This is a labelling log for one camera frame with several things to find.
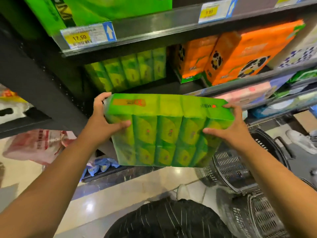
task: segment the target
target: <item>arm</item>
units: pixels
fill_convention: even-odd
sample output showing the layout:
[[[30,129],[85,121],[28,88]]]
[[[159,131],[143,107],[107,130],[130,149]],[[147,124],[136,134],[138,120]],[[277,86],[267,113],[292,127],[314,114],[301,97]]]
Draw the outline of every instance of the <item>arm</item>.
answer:
[[[92,153],[113,133],[131,124],[107,123],[102,101],[110,95],[102,93],[95,98],[93,115],[78,138],[0,214],[1,237],[54,236]]]
[[[292,237],[317,237],[317,192],[258,145],[239,106],[224,107],[234,108],[234,123],[226,130],[205,128],[203,132],[224,139],[239,152]]]

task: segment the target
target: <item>pink bag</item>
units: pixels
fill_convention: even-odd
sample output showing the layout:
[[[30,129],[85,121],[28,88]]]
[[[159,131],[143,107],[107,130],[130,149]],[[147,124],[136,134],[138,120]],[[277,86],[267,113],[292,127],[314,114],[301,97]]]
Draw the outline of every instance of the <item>pink bag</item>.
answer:
[[[34,129],[12,136],[2,155],[13,160],[32,160],[46,165],[54,161],[63,150],[61,143],[66,132],[59,130]]]

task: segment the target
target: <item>finger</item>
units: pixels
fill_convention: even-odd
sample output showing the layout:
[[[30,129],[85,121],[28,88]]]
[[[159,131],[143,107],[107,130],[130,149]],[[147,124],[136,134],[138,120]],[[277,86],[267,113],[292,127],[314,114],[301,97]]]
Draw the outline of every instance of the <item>finger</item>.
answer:
[[[110,124],[109,131],[113,135],[114,133],[116,133],[122,129],[128,128],[130,125],[131,125],[130,120],[122,121],[120,123]]]
[[[111,95],[111,92],[108,93],[101,93],[97,97],[95,97],[95,100],[93,101],[93,111],[98,114],[103,114],[103,103],[102,101],[105,100],[105,98],[109,97]]]
[[[217,136],[217,137],[222,138],[222,139],[225,138],[225,134],[226,134],[224,130],[215,129],[215,128],[204,128],[203,132],[205,134],[214,135],[214,136]]]
[[[242,108],[239,105],[233,103],[227,103],[223,105],[224,108],[233,108],[233,114],[236,118],[242,118]]]

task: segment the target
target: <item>person's left arm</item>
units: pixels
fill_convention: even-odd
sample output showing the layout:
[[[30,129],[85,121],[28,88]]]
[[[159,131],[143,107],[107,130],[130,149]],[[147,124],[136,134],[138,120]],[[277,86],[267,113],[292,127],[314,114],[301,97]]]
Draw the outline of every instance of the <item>person's left arm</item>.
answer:
[[[78,138],[0,214],[1,237],[54,236],[90,156],[113,133],[131,124],[107,123],[102,101],[110,94],[95,98],[93,115]]]

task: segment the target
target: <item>person's left hand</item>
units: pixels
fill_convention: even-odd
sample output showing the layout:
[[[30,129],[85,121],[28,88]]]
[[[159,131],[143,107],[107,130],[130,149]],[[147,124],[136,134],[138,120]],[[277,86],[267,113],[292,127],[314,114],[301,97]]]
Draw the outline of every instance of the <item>person's left hand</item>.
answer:
[[[89,118],[85,128],[81,132],[82,135],[96,146],[108,140],[114,133],[131,125],[130,120],[114,124],[109,124],[106,121],[102,101],[110,95],[110,92],[101,93],[95,98],[93,102],[93,115]]]

